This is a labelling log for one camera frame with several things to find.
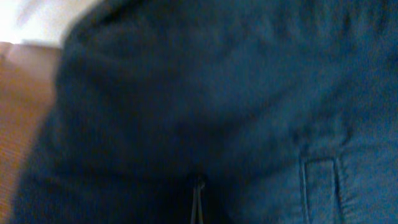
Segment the dark navy blue shorts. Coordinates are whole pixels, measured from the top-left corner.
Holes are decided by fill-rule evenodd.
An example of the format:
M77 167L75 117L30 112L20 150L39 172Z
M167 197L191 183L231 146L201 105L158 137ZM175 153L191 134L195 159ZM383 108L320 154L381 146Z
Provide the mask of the dark navy blue shorts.
M11 223L397 222L397 1L104 1Z

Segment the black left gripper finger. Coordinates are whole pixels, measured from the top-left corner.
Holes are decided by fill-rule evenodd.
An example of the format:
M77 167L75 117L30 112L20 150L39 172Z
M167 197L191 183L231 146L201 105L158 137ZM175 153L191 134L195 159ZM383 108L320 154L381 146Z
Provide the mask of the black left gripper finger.
M197 182L197 223L204 224L203 205L201 199L201 191L205 187L204 182Z
M193 185L193 200L192 200L192 211L191 211L191 217L190 217L190 224L196 224L197 220L197 193L198 193L198 187L197 183L195 182Z

